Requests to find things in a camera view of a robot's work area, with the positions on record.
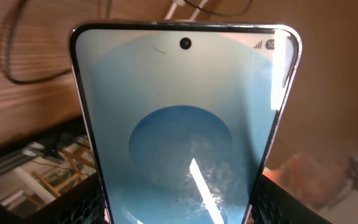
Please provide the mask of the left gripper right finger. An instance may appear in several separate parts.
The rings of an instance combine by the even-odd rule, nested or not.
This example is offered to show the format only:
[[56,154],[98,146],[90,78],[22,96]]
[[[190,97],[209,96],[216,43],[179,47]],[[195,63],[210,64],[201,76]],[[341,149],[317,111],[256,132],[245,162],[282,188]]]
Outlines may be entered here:
[[252,199],[255,224],[331,224],[262,175]]

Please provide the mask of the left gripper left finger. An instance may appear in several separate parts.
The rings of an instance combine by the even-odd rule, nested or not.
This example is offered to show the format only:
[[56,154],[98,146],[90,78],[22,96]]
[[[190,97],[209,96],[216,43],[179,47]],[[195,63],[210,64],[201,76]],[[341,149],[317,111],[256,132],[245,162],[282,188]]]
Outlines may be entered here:
[[0,204],[0,224],[105,223],[105,202],[99,177],[92,174],[67,193],[26,218]]

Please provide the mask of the turquoise screen smartphone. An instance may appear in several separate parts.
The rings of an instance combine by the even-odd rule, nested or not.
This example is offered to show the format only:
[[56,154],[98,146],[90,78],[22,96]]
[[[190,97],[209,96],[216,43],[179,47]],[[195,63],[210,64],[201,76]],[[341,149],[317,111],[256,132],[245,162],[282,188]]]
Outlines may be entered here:
[[282,24],[93,21],[68,39],[112,223],[244,223],[298,68]]

